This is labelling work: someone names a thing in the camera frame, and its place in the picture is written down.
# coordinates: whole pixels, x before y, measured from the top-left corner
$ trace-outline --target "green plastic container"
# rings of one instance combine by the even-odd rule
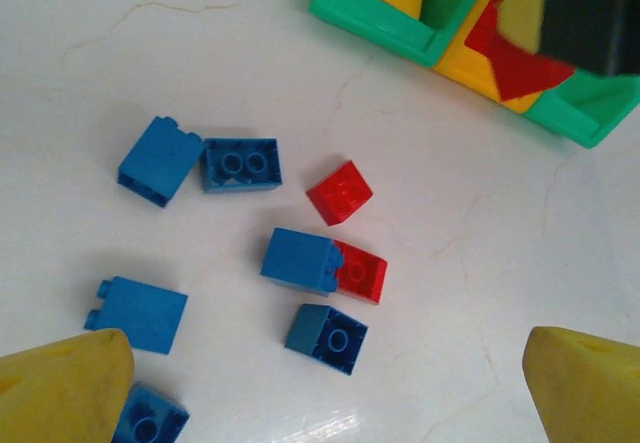
[[[420,20],[382,0],[311,0],[318,18],[426,67],[434,66],[476,0],[424,0]]]
[[[585,148],[593,148],[640,103],[640,78],[600,77],[578,70],[524,113]]]

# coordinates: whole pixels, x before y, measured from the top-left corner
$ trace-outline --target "red block in container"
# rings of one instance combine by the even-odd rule
[[[382,295],[387,262],[342,241],[333,240],[344,256],[344,266],[338,270],[338,291],[362,298],[377,305]]]
[[[327,225],[349,218],[373,196],[352,161],[346,162],[326,180],[307,191],[307,196]]]
[[[496,34],[489,59],[503,101],[546,91],[569,79],[575,68],[543,55],[530,55]]]

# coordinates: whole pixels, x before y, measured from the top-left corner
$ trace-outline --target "white marble surface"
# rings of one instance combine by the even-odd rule
[[[0,0],[0,353],[82,331],[104,278],[188,293],[136,377],[181,443],[542,442],[520,359],[559,325],[640,344],[640,112],[588,151],[311,16],[309,0]],[[155,115],[277,137],[285,185],[158,209],[116,184]],[[305,189],[352,158],[373,199]],[[389,261],[382,303],[261,278],[275,225]],[[346,377],[283,348],[297,306],[370,326]]]

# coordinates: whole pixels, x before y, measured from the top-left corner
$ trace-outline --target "red block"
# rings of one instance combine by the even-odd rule
[[[566,63],[531,55],[497,33],[487,56],[503,101],[554,88],[575,72]]]
[[[307,196],[327,225],[337,225],[349,218],[373,196],[352,161],[338,168],[326,180],[307,191]]]
[[[495,36],[497,29],[498,9],[496,5],[489,3],[467,35],[464,44],[481,55],[489,57],[491,40]]]
[[[498,31],[498,8],[496,4],[499,1],[501,0],[490,0],[464,41],[465,46],[486,57],[489,57],[491,40]]]
[[[377,305],[382,295],[387,262],[342,241],[333,240],[344,256],[338,270],[338,291]]]

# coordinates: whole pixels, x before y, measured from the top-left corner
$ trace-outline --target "blue block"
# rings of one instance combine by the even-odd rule
[[[274,139],[209,138],[202,154],[206,193],[273,190],[282,184]]]
[[[173,443],[188,419],[189,413],[182,406],[136,383],[111,443]]]
[[[171,118],[156,117],[118,169],[118,183],[159,206],[176,194],[204,145]]]
[[[116,276],[98,288],[102,310],[91,310],[86,330],[120,328],[132,347],[169,354],[187,295]]]
[[[367,326],[325,305],[304,304],[284,346],[350,375]]]
[[[344,257],[333,240],[276,228],[260,274],[323,296],[336,291]]]

